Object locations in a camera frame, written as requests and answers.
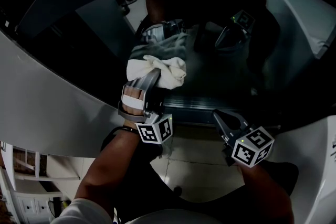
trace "towel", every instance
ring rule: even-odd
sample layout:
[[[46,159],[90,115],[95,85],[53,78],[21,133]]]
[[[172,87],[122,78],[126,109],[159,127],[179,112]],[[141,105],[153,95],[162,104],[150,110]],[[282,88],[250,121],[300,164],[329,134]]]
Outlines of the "towel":
[[[174,89],[183,85],[186,76],[186,38],[181,33],[157,42],[151,39],[147,45],[135,46],[127,64],[127,79],[146,76],[154,68],[161,69],[157,87]]]
[[[185,61],[179,57],[169,60],[160,60],[151,55],[145,55],[144,60],[131,59],[127,64],[127,79],[134,80],[142,78],[154,68],[161,69],[161,76],[157,87],[172,90],[183,85],[187,75]]]

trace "white sleeve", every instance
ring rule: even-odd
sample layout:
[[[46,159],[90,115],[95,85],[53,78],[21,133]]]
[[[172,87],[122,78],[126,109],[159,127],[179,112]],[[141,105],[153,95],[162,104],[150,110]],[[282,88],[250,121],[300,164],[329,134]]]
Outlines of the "white sleeve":
[[[51,224],[112,224],[109,214],[93,201],[74,199]]]

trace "forearm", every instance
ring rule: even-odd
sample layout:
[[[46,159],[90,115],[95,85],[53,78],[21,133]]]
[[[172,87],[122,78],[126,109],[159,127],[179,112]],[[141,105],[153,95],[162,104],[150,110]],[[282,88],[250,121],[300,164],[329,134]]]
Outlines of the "forearm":
[[[165,20],[164,0],[146,0],[148,16],[153,23]]]
[[[113,216],[113,192],[123,180],[139,141],[137,134],[120,130],[92,163],[75,198],[92,200]]]
[[[248,168],[240,165],[251,202],[260,216],[273,223],[294,223],[290,198],[259,165]]]

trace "white cloth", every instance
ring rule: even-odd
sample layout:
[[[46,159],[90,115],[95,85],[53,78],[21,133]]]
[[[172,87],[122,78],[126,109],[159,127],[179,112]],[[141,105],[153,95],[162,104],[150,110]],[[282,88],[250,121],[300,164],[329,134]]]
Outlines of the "white cloth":
[[[75,199],[51,224],[112,224],[109,214],[98,204]],[[128,224],[221,224],[218,220],[196,212],[167,209],[134,219]]]
[[[74,199],[51,224],[113,224],[112,218],[99,205],[86,199]]]
[[[127,79],[134,80],[146,76],[154,68],[161,69],[161,77],[157,87],[172,90],[182,86],[186,73],[186,64],[179,57],[160,60],[157,57],[145,55],[144,60],[130,59],[127,64]]]

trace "human hand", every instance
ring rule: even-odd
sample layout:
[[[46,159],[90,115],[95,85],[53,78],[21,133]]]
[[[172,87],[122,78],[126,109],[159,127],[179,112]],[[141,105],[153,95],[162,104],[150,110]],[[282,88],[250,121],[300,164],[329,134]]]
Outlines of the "human hand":
[[[143,100],[143,91],[137,88],[133,88],[130,86],[126,86],[125,90],[124,90],[124,94],[131,96],[133,98],[137,98],[140,100]],[[125,112],[132,114],[132,115],[143,115],[143,110],[141,109],[135,109],[135,108],[131,108],[130,106],[127,106],[125,104],[122,104],[122,109],[124,109]],[[128,126],[134,129],[137,129],[136,125],[134,122],[129,121],[129,120],[125,120],[124,122],[124,126]]]
[[[243,174],[257,174],[258,171],[261,169],[260,165],[255,165],[253,167],[248,167],[245,164],[242,164],[241,162],[236,162],[238,166],[238,170]]]

